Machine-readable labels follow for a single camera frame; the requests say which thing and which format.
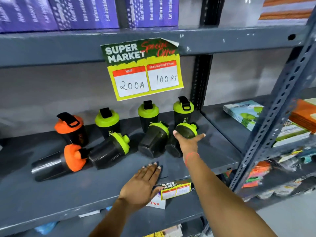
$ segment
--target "red thread bracelet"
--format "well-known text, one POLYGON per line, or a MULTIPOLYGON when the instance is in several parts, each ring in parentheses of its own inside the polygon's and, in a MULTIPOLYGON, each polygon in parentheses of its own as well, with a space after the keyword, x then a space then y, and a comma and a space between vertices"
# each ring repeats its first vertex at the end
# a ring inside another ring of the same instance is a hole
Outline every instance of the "red thread bracelet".
POLYGON ((197 154, 197 155, 200 157, 200 155, 199 155, 197 152, 191 152, 191 153, 187 154, 187 155, 184 157, 184 164, 185 164, 185 166, 187 166, 187 165, 186 165, 186 161, 188 160, 188 157, 191 156, 192 154, 197 154))

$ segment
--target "person's left hand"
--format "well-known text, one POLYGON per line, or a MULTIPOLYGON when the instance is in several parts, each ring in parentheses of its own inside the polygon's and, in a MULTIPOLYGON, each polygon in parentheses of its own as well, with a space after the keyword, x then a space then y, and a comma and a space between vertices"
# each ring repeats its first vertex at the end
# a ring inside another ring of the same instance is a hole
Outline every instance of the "person's left hand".
POLYGON ((163 187, 158 186, 152 191, 153 186, 158 180, 160 171, 161 167, 157 167, 157 163, 142 167, 123 186, 118 199, 123 200, 131 212, 135 212, 146 206, 163 189, 163 187))

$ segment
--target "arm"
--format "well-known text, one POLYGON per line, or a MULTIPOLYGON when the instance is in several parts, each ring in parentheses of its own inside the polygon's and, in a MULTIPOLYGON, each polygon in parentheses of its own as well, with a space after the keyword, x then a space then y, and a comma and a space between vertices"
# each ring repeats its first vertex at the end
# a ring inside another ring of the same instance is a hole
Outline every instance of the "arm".
POLYGON ((197 142, 205 134, 192 139, 184 138, 177 131, 173 134, 180 143, 184 162, 214 236, 275 237, 264 220, 222 183, 200 158, 197 142))
POLYGON ((119 237, 128 217, 146 206, 162 187, 153 186, 159 177, 161 167, 157 163, 142 167, 121 189, 118 199, 105 218, 91 232, 89 237, 119 237))

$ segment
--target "floor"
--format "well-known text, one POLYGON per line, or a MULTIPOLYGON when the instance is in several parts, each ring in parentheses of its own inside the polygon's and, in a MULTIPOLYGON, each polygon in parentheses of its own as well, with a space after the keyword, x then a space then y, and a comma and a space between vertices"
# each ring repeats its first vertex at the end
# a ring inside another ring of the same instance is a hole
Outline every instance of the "floor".
POLYGON ((316 191, 286 199, 258 214, 278 237, 316 236, 316 191))

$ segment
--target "shaker bottle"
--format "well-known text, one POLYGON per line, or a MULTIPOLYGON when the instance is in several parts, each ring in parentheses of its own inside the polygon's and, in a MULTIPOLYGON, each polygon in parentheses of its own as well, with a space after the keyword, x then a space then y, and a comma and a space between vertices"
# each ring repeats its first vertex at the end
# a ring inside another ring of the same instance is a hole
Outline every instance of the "shaker bottle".
POLYGON ((158 122, 159 108, 151 100, 144 101, 138 108, 138 115, 143 132, 147 132, 150 124, 158 122))
POLYGON ((105 140, 108 139, 112 133, 120 132, 119 115, 108 107, 99 110, 95 118, 95 123, 99 127, 105 140))
POLYGON ((166 146, 169 136, 169 125, 160 121, 148 127, 146 135, 138 145, 138 150, 145 156, 155 158, 161 154, 166 146))
MULTIPOLYGON (((196 137, 197 134, 197 125, 195 123, 180 123, 177 125, 176 129, 184 138, 191 139, 196 137)), ((170 135, 166 144, 166 151, 168 151, 173 157, 179 158, 183 156, 183 153, 180 149, 179 141, 174 135, 170 135)))
POLYGON ((129 152, 129 141, 127 135, 122 136, 121 133, 114 132, 107 140, 93 148, 89 159, 97 169, 106 167, 107 164, 129 152))
POLYGON ((57 152, 32 163, 32 174, 40 182, 77 172, 83 168, 89 151, 79 145, 66 145, 64 152, 57 152))
POLYGON ((185 96, 179 96, 179 101, 173 104, 174 126, 190 122, 193 110, 194 105, 192 102, 188 101, 185 96))
POLYGON ((63 112, 57 115, 59 118, 55 130, 62 135, 67 144, 85 146, 88 144, 88 136, 81 117, 63 112))

